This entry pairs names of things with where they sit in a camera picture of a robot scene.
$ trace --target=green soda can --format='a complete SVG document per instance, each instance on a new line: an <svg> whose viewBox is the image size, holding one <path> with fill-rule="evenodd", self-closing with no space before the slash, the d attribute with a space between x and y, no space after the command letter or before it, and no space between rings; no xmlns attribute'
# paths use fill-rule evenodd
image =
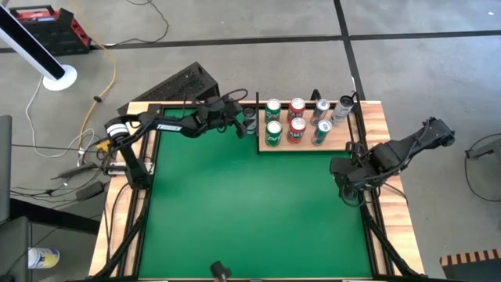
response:
<svg viewBox="0 0 501 282"><path fill-rule="evenodd" d="M321 120L319 124L316 126L315 132L312 137L312 144L316 146L320 146L323 143L323 140L326 139L327 134L332 129L332 124L328 120Z"/></svg>
<svg viewBox="0 0 501 282"><path fill-rule="evenodd" d="M265 109L265 122L268 124L270 121L279 121L280 120L280 101L277 99L270 99L266 103Z"/></svg>
<svg viewBox="0 0 501 282"><path fill-rule="evenodd" d="M278 121L270 121L266 125L266 145L278 146L282 139L282 125Z"/></svg>

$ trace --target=black metal frame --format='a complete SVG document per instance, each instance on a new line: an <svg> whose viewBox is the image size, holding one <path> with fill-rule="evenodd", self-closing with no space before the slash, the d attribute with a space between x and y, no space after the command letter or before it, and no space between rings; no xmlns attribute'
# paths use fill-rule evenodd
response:
<svg viewBox="0 0 501 282"><path fill-rule="evenodd" d="M74 215L65 211L44 208L37 204L10 198L10 220L26 216L31 223L59 227L97 235L100 222L83 216Z"/></svg>
<svg viewBox="0 0 501 282"><path fill-rule="evenodd" d="M362 108L361 108L360 102L359 102L360 99L359 99L359 96L358 96L357 92L354 93L354 96L357 99L356 99L355 106L352 109L352 112L355 115L357 132L359 133L359 142L365 148L367 148L366 130L365 130L365 127L364 127L364 124L363 124ZM320 98L321 98L321 95L318 92L318 90L314 91L313 94L312 94L311 99L320 99ZM259 103L259 92L256 92L256 103L249 103L249 104L246 104L245 106L248 106L248 107L254 106L254 107L256 107L256 113L257 113L257 115L259 115L259 110L265 108L265 103ZM289 103L283 103L282 104L282 108L283 109L288 108L288 106L289 106ZM179 104L175 104L175 105L150 104L149 108L148 108L148 111L151 112L151 111L158 111L159 110L161 113L163 113L165 110L175 109L175 108L179 108L179 107L180 107ZM314 103L307 103L307 109L312 109L314 107L315 107ZM257 145L256 145L256 147L257 147L257 154L259 154L259 140L258 140L258 138L259 138L259 136L258 136L258 133L259 133L259 118L258 118L258 116L257 116L257 121L258 121L258 125L257 125L257 128L256 128L256 139L257 139ZM349 121L349 119L348 119L348 125L349 125L348 127L350 128L351 141L354 142L355 138L353 136L353 130L352 130L351 122ZM154 164L156 164L156 162L157 162L158 146L160 144L161 136L162 136L162 134L160 132L157 132L156 135L155 135L155 140L153 142L154 145L153 145L153 153L152 153L152 157L151 157L152 160L151 161ZM143 140L142 140L142 149L141 149L141 152L140 152L140 155L139 155L139 157L142 158L142 159L144 159L144 155L146 154L146 143L148 142L148 137L145 136L145 138L143 138ZM150 203L150 201L151 201L151 193L152 192L153 192L153 187L151 187L150 189L148 189L146 191L146 195L145 195L145 198L144 198L145 202L143 204ZM380 205L379 205L379 201L377 200L375 192L373 192L372 197L373 197L373 199L376 199L371 204L372 207L373 207L373 210L374 210L374 214L375 214L375 224L381 230L381 232L384 235L386 235L386 233L384 231L383 216L382 216ZM135 214L135 209L137 207L137 200L138 200L138 198L139 198L139 194L138 193L132 194L131 206L134 205L134 209L129 208L127 222L133 222L133 217L134 217L134 214ZM362 208L360 209L360 211L361 211L361 216L362 216L364 235L365 235L365 238L366 238L366 247L367 247L367 254L369 256L369 264L370 264L370 268L371 268L371 274L372 274L373 277L375 277L377 275L380 275L379 272L378 272L378 268L377 268L376 251L375 251L374 245L373 245L373 238L372 238L372 235L371 235L370 226L364 220L363 213L362 213ZM142 248L144 246L145 232L146 232L147 223L148 223L148 221L147 221L148 220L148 211L146 212L144 220L146 220L146 222L144 222L144 224L142 225L141 230L139 231L138 243L137 243L136 249L135 249L135 257L134 257L134 264L133 264L133 270L132 270L132 276L135 276L135 277L139 276L139 267L140 267L140 264L141 264ZM122 258L121 264L119 266L121 266L122 263L124 264L124 262L126 261L126 259L127 259L127 254L124 255L124 257ZM385 262L385 266L386 266L386 274L393 275L394 272L393 272L393 267L392 267L392 264L391 264L391 260L387 256L386 252L384 253L384 262ZM118 269L118 271L119 271L118 275L119 276L120 275L124 275L123 270L124 270L124 268L121 269L119 267L119 269ZM341 280L338 280L338 279L333 279L333 280L307 279L307 280L308 281L333 281L333 282L334 281L341 281Z"/></svg>

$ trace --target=black cable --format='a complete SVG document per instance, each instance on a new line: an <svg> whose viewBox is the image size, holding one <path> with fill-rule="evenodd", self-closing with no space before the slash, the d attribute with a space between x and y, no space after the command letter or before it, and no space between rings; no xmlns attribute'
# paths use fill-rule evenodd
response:
<svg viewBox="0 0 501 282"><path fill-rule="evenodd" d="M41 192L41 193L21 193L19 191L14 191L14 190L11 190L10 192L11 193L18 193L19 195L23 196L23 197L37 197L39 195L43 195L43 194L47 194L49 196L52 195L52 193L58 191L58 190L72 190L73 188L63 188L65 187L69 181L73 178L73 176L69 177L68 179L65 179L63 184L59 185L57 188L55 189L47 189L47 190L44 190L44 192ZM24 189L24 190L36 190L36 191L40 191L40 189L30 189L30 188L24 188L24 187L19 187L19 186L14 186L12 188L19 188L19 189Z"/></svg>
<svg viewBox="0 0 501 282"><path fill-rule="evenodd" d="M405 202L407 203L407 205L409 205L409 200L407 199L407 196L399 189L397 189L395 186L392 186L388 183L383 183L383 185L386 185L388 188L391 188L393 191L395 191L396 193L400 194L402 197L404 197L405 199Z"/></svg>
<svg viewBox="0 0 501 282"><path fill-rule="evenodd" d="M28 197L28 196L24 196L23 194L17 194L15 193L14 196L21 196L21 197ZM68 201L75 201L75 200L59 200L59 201L48 201L46 199L37 199L36 197L31 197L31 198L34 198L35 200L37 201L46 201L48 203L63 203L63 202L68 202Z"/></svg>
<svg viewBox="0 0 501 282"><path fill-rule="evenodd" d="M232 94L234 94L234 93L237 93L237 92L245 92L245 93L244 93L244 94L243 94L243 96L241 96L240 98L238 98L238 99L233 99L233 100L235 100L235 101L241 101L241 100L245 99L245 98L247 97L247 95L249 95L249 92L247 91L247 89L235 89L235 90L232 90L232 91L230 91L230 92L226 93L225 95L223 95L223 96L219 97L219 99L215 100L214 102L210 102L210 103L203 103L203 102L199 101L198 99L195 99L195 100L194 100L194 102L195 102L195 104L196 104L196 105L210 106L210 105L213 105L213 104L215 104L215 103L217 103L217 102L221 101L224 97L226 97L226 96L230 96L230 95L232 95Z"/></svg>
<svg viewBox="0 0 501 282"><path fill-rule="evenodd" d="M148 211L150 208L150 202L146 201L144 205L141 208L141 212L139 213L137 219L135 220L134 225L132 225L132 228L130 231L124 235L124 239L122 240L122 243L120 246L117 248L117 250L114 252L113 256L111 257L111 260L106 263L106 265L94 275L94 277L109 277L125 252L128 250L130 243L132 240L134 240L135 235L139 232L139 230L144 226L145 221L146 221L146 211Z"/></svg>
<svg viewBox="0 0 501 282"><path fill-rule="evenodd" d="M169 30L169 22L165 19L165 16L164 14L157 8L157 6L155 4L153 4L153 0L146 0L146 2L144 3L134 3L134 2L131 2L129 0L126 0L127 2L133 4L133 5L146 5L146 4L150 4L156 11L157 13L160 15L160 17L162 18L162 20L165 22L165 31L164 31L164 34L162 34L162 36L160 36L159 38L153 40L153 41L148 41L148 40L143 40L143 39L139 39L139 38L131 38L131 39L128 39L128 40L124 40L122 42L118 42L118 43L115 43L115 44L105 44L106 47L114 47L114 46L117 46L117 45L121 45L121 44L124 44L124 43L127 43L127 42L133 42L133 41L136 41L136 42L142 42L142 43L156 43L156 42L159 42L160 40L164 39L165 36L167 36L167 32Z"/></svg>
<svg viewBox="0 0 501 282"><path fill-rule="evenodd" d="M479 140L477 140L475 143L473 143L473 145L471 145L470 149L469 150L473 150L473 148L479 144L481 141L489 138L489 137L493 137L493 136L500 136L501 133L494 133L494 134L491 134L491 135L488 135L488 136L485 136L485 137L482 137L480 138ZM468 160L468 156L465 156L464 157L464 177L467 179L467 184L468 184L468 188L470 189L471 193L473 193L475 196L481 198L482 200L484 201L489 201L489 202L501 202L501 199L488 199L486 197L483 197L481 196L480 194L478 194L477 192L475 192L475 190L473 189L473 187L471 186L470 184L470 178L468 177L468 168L467 168L467 160Z"/></svg>
<svg viewBox="0 0 501 282"><path fill-rule="evenodd" d="M379 199L379 196L381 196L381 186L378 186L375 189L376 189L376 198L372 199L371 201L366 201L367 204L374 203L376 200Z"/></svg>
<svg viewBox="0 0 501 282"><path fill-rule="evenodd" d="M77 187L73 187L73 188L70 188L70 189L67 189L69 190L68 192L66 193L62 193L62 194L59 194L59 195L52 195L53 192L57 191L58 189L54 189L54 190L47 190L43 193L35 193L35 194L28 194L28 193L20 193L20 192L17 192L17 191L11 191L11 192L15 192L15 193L18 193L19 195L23 196L23 197L33 197L34 199L36 200L41 200L42 198L54 198L54 197L61 197L61 196L65 196L65 195L68 195L70 193L73 193L74 191L76 190L79 190L81 188L84 188L86 187L90 182L94 181L95 179L97 179L97 177L99 176L99 173L101 171L97 171L96 174L94 174L89 180L87 180L85 183L77 186Z"/></svg>
<svg viewBox="0 0 501 282"><path fill-rule="evenodd" d="M100 151L102 151L101 149L98 149L98 150L95 150L95 151L90 151L89 149L92 148L92 147L94 147L94 146L96 146L96 145L98 145L98 144L100 144L100 143L102 143L102 142L104 142L104 141L107 141L107 140L108 140L107 137L106 138L102 138L102 139L99 138L99 140L97 140L94 143L90 144L87 147L87 149L84 151L83 156L81 157L82 160L85 162L85 156L87 156L87 153L96 153L96 154L98 154Z"/></svg>
<svg viewBox="0 0 501 282"><path fill-rule="evenodd" d="M37 148L37 149L50 149L50 150L76 150L76 151L80 151L80 149L62 148L62 147L54 147L54 146L33 146L33 145L26 145L26 144L11 144L11 146Z"/></svg>
<svg viewBox="0 0 501 282"><path fill-rule="evenodd" d="M102 141L106 140L107 138L103 139L101 138L101 136L98 136L97 134L94 134L95 137L97 137L98 141L97 142L94 142L94 143L89 143L87 146L82 146L82 148L85 148L84 150L84 153L82 154L81 156L81 160L79 160L79 163L80 165L81 164L85 164L87 163L87 160L85 159L85 155L87 154L87 151L89 151L89 149L91 149L92 147L94 147L95 145L101 143ZM85 139L86 136L84 136L82 139L81 139L81 143L83 144L84 142L84 139Z"/></svg>
<svg viewBox="0 0 501 282"><path fill-rule="evenodd" d="M107 243L107 250L106 250L106 262L110 260L110 244L111 244L111 238L110 238L110 232L108 231L108 214L106 213L106 202L104 203L104 223L106 227L106 243Z"/></svg>

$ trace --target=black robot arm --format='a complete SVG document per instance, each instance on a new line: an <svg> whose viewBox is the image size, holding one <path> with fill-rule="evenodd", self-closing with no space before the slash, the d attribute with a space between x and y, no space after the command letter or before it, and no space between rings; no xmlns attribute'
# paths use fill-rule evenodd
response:
<svg viewBox="0 0 501 282"><path fill-rule="evenodd" d="M398 175L422 150L454 143L454 131L442 121L430 117L424 126L400 141L390 140L376 145L353 159L333 157L330 174L334 176L343 200L359 201L363 191L379 187Z"/></svg>
<svg viewBox="0 0 501 282"><path fill-rule="evenodd" d="M111 141L111 151L119 150L124 158L127 165L125 175L133 189L146 189L151 184L145 165L132 150L132 144L150 130L177 132L189 138L196 138L207 130L217 129L224 132L228 127L234 126L239 138L246 135L246 125L236 118L242 112L237 100L229 96L215 96L196 105L197 110L184 117L167 117L156 113L128 114L116 117L104 125ZM132 135L126 125L128 122L137 128Z"/></svg>

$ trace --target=green mat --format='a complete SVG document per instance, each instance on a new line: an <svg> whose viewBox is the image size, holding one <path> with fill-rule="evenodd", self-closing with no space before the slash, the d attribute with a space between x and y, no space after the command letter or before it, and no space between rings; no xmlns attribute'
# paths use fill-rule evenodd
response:
<svg viewBox="0 0 501 282"><path fill-rule="evenodd" d="M232 128L158 149L139 277L209 278L218 260L234 278L371 276L360 212L329 175L347 154L257 155Z"/></svg>

